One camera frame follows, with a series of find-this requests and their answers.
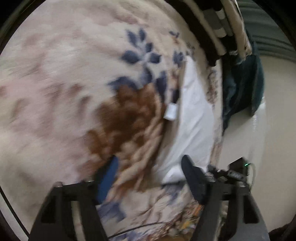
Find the white wall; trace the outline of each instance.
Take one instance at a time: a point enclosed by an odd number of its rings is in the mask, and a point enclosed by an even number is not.
[[[296,64],[272,57],[261,60],[267,133],[252,194],[270,231],[296,213]]]
[[[265,135],[265,102],[262,102],[253,117],[250,117],[250,110],[248,109],[234,114],[230,118],[229,126],[224,133],[222,151],[217,167],[227,170],[231,162],[244,157],[249,162],[254,163],[256,169],[259,169],[265,147]]]

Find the blanket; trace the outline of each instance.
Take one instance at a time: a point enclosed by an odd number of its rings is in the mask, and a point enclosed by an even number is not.
[[[192,205],[187,185],[152,184],[166,105],[184,56],[195,60],[221,149],[221,64],[209,66],[163,0],[47,0],[0,56],[0,182],[30,230],[52,184],[92,176],[111,155],[116,181],[98,214],[116,240],[154,240]]]

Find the label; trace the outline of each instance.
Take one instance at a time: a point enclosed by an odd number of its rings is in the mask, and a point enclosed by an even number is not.
[[[175,103],[169,103],[165,110],[164,119],[174,121],[177,118],[178,105]]]

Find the cable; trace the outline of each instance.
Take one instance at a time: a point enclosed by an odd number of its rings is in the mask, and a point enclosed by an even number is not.
[[[11,206],[10,202],[8,201],[5,193],[2,190],[2,187],[0,186],[0,194],[2,195],[7,207],[9,208],[9,210],[11,211],[12,215],[15,217],[15,220],[17,221],[17,223],[19,224],[19,226],[22,228],[22,230],[24,231],[24,233],[27,235],[27,237],[29,237],[29,232],[26,230],[25,226],[23,225],[22,221],[19,219],[19,217],[17,216],[17,214],[15,213],[13,207]]]
[[[125,234],[129,231],[133,231],[135,229],[139,229],[139,228],[142,228],[142,227],[145,227],[145,226],[150,226],[150,225],[156,225],[156,224],[162,224],[162,223],[166,223],[166,222],[158,222],[158,223],[148,223],[148,224],[143,224],[143,225],[140,225],[140,226],[137,226],[137,227],[134,227],[134,228],[131,228],[131,229],[128,229],[128,230],[125,230],[125,231],[122,231],[120,233],[117,233],[117,234],[114,234],[114,235],[111,235],[108,237],[108,239],[111,239],[111,238],[114,238],[116,236],[119,236],[121,234]]]
[[[255,164],[252,163],[252,162],[248,163],[248,166],[251,166],[252,167],[252,183],[250,185],[250,190],[252,190],[252,187],[255,184],[256,167],[255,167]]]

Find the dark green cloth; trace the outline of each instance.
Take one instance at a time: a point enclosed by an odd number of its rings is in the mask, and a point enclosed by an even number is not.
[[[222,56],[223,65],[223,130],[228,127],[232,115],[250,109],[253,116],[264,92],[264,73],[256,42],[247,32],[252,55],[242,61],[238,55]]]

